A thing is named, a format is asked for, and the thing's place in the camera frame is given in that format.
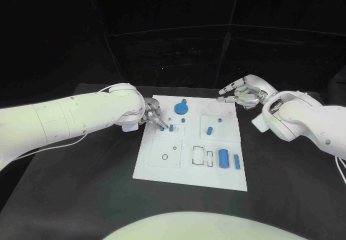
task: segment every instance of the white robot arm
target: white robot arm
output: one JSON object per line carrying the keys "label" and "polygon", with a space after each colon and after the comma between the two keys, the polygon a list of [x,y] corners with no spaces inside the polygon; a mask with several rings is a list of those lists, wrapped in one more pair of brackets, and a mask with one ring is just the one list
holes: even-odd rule
{"label": "white robot arm", "polygon": [[115,84],[108,92],[0,109],[0,170],[23,153],[45,145],[114,124],[124,132],[134,131],[147,121],[169,127],[161,121],[159,101],[143,98],[128,83]]}
{"label": "white robot arm", "polygon": [[310,138],[320,150],[346,159],[346,108],[323,106],[298,91],[278,92],[255,75],[231,83],[219,94],[235,89],[235,96],[219,97],[218,102],[238,103],[251,109],[262,103],[262,111],[252,124],[261,132],[268,129],[285,141],[298,136]]}

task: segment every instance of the white cable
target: white cable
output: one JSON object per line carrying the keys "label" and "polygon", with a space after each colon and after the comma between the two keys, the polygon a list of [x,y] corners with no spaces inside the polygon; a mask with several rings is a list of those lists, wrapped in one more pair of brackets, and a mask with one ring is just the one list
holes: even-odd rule
{"label": "white cable", "polygon": [[[115,85],[117,85],[117,84],[112,84],[111,86],[107,86],[107,87],[105,87],[104,89],[101,89],[98,92],[102,92],[105,89],[111,88],[111,87],[115,86]],[[27,156],[30,156],[30,155],[33,155],[33,154],[45,151],[45,150],[68,147],[68,146],[79,143],[79,142],[84,140],[84,138],[86,137],[86,135],[88,135],[88,133],[82,136],[82,138],[81,138],[76,142],[73,142],[73,143],[71,143],[71,144],[66,144],[66,145],[62,145],[62,146],[52,146],[52,147],[45,148],[45,149],[40,149],[39,151],[35,151],[35,152],[26,154],[24,156],[17,157],[14,160],[19,160],[19,159],[22,159],[22,158],[24,158],[24,157],[27,157]]]}
{"label": "white cable", "polygon": [[342,179],[343,179],[344,184],[346,184],[346,178],[344,178],[344,174],[343,174],[343,171],[342,171],[342,169],[340,169],[340,166],[339,166],[337,158],[339,158],[339,157],[334,156],[334,163],[336,163],[336,166],[337,166],[337,169],[339,169],[339,172],[340,172]]}
{"label": "white cable", "polygon": [[17,157],[14,160],[19,160],[19,159],[22,159],[22,158],[24,158],[24,157],[27,157],[27,156],[30,156],[30,155],[33,155],[33,154],[45,151],[45,150],[68,147],[68,146],[79,143],[79,142],[82,141],[82,139],[86,137],[86,135],[88,135],[88,133],[82,136],[82,138],[81,138],[76,142],[73,142],[73,143],[71,143],[71,144],[66,144],[66,145],[62,145],[62,146],[52,146],[52,147],[45,148],[45,149],[40,149],[39,151],[35,151],[35,152],[26,154],[24,156]]}

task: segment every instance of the dark tabletop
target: dark tabletop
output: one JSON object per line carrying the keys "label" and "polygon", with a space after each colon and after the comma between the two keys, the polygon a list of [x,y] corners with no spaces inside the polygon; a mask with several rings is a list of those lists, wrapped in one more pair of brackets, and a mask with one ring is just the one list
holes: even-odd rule
{"label": "dark tabletop", "polygon": [[[104,85],[81,84],[75,94]],[[216,89],[137,87],[153,95],[215,98]],[[236,106],[248,192],[133,179],[144,125],[91,133],[36,154],[0,213],[0,239],[99,240],[134,221],[200,211],[267,223],[311,240],[346,237],[346,186],[334,157],[306,137],[285,142]],[[72,143],[78,138],[56,143]]]}

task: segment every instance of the white board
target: white board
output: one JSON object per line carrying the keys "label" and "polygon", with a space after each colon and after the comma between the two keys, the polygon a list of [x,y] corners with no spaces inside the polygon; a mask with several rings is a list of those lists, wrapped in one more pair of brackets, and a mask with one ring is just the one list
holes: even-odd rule
{"label": "white board", "polygon": [[[146,123],[133,178],[248,191],[235,104],[219,103],[212,98],[160,95],[153,98],[160,102],[161,119],[173,125],[173,131],[160,131],[156,124]],[[179,115],[174,105],[183,99],[189,110]],[[220,149],[228,150],[229,168],[219,167]],[[212,164],[208,152],[212,152]],[[233,155],[238,155],[239,169]]]}

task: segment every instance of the robotic hand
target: robotic hand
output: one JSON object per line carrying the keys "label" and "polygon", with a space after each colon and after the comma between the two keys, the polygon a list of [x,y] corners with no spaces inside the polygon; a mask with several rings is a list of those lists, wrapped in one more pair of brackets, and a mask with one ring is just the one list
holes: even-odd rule
{"label": "robotic hand", "polygon": [[323,106],[306,93],[278,92],[268,82],[248,75],[232,82],[220,91],[235,89],[233,95],[219,97],[218,102],[238,103],[245,109],[262,103],[262,111],[251,121],[261,132],[268,129],[285,141],[300,135],[310,138],[320,150],[346,159],[346,108]]}
{"label": "robotic hand", "polygon": [[0,109],[0,170],[27,151],[120,125],[124,132],[161,121],[159,101],[128,83],[62,99]]}

